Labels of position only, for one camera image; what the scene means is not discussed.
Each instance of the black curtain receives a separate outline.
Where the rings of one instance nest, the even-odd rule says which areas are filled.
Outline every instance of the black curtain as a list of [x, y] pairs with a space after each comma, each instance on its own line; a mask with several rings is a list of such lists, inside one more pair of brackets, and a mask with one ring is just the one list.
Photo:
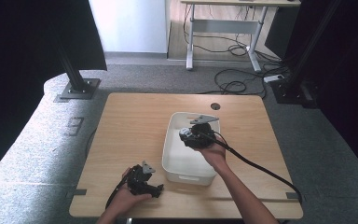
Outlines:
[[43, 97], [65, 73], [53, 36], [77, 70], [106, 70], [87, 0], [0, 1], [0, 160]]
[[[333, 4], [334, 13], [300, 65]], [[358, 157], [358, 1], [302, 1], [287, 52], [294, 83], [314, 83], [317, 105]]]

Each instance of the camera rig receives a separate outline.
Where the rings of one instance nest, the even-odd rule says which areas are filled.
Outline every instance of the camera rig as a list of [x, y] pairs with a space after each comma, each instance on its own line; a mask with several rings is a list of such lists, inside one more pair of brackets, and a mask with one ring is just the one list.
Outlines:
[[219, 118], [201, 115], [199, 118], [190, 121], [190, 124], [194, 124], [193, 127], [181, 129], [179, 131], [179, 137], [187, 147], [208, 147], [213, 143], [212, 139], [216, 139], [209, 122], [216, 120], [219, 120]]
[[133, 195], [138, 194], [151, 194], [152, 197], [158, 198], [161, 194], [164, 185], [158, 185], [157, 187], [148, 185], [146, 181], [150, 179], [152, 173], [155, 173], [156, 170], [149, 166], [145, 161], [142, 162], [142, 166], [139, 164], [134, 165], [130, 170], [127, 172], [126, 175], [123, 176], [121, 181], [115, 187], [112, 194], [110, 195], [109, 199], [107, 200], [105, 209], [109, 206], [112, 202], [113, 198], [117, 194], [118, 190], [127, 183], [130, 192]]

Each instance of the gray floor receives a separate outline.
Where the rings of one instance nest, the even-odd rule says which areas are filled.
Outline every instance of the gray floor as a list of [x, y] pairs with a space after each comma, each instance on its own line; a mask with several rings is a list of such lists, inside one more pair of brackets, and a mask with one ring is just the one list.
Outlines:
[[[224, 68], [252, 71], [248, 63], [197, 62], [188, 72], [183, 61], [147, 54], [107, 55], [106, 60], [107, 72], [81, 72], [83, 77], [101, 79], [91, 100], [58, 100], [68, 82], [66, 75], [45, 84], [39, 107], [0, 162], [0, 223], [96, 221], [71, 217], [68, 209], [87, 157], [88, 139], [109, 93], [199, 93], [217, 90], [213, 77]], [[232, 74], [222, 81], [247, 76]], [[249, 91], [262, 88], [259, 79], [246, 82]], [[351, 149], [320, 110], [278, 105], [269, 86], [267, 92], [264, 103], [272, 127], [291, 177], [305, 197], [304, 217], [293, 223], [358, 223], [358, 160]], [[167, 222], [190, 221], [148, 220]]]

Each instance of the hand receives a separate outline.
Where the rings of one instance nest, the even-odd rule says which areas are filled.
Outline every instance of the hand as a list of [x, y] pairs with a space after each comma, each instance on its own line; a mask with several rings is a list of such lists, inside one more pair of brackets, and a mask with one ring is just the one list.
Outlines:
[[[224, 143], [224, 140], [218, 135], [216, 136], [216, 140]], [[194, 148], [194, 150], [199, 151], [215, 170], [221, 165], [227, 164], [226, 149], [216, 143], [206, 148]]]
[[[128, 168], [124, 172], [122, 177], [124, 177], [124, 175], [126, 175], [129, 170], [130, 168]], [[128, 212], [137, 203], [151, 198], [152, 198], [151, 194], [133, 195], [130, 192], [128, 185], [126, 183], [123, 186], [121, 186], [121, 188], [117, 191], [112, 202], [103, 212], [97, 223], [112, 223], [118, 216], [121, 216], [124, 213]]]

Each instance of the desk leg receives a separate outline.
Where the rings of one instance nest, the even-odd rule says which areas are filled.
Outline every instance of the desk leg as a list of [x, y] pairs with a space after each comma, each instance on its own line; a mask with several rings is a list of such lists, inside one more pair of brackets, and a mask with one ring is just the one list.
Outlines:
[[190, 17], [190, 31], [188, 32], [187, 56], [186, 56], [186, 69], [193, 69], [193, 23], [194, 23], [194, 7], [191, 5]]
[[263, 28], [264, 19], [266, 18], [268, 7], [263, 7], [263, 10], [261, 11], [261, 17], [258, 21], [256, 30], [255, 30], [255, 36], [252, 39], [252, 43], [250, 47], [247, 47], [249, 58], [251, 59], [252, 65], [254, 67], [255, 72], [259, 73], [261, 72], [260, 64], [258, 64], [257, 58], [255, 57], [255, 45], [257, 44], [258, 37], [260, 37], [261, 28]]

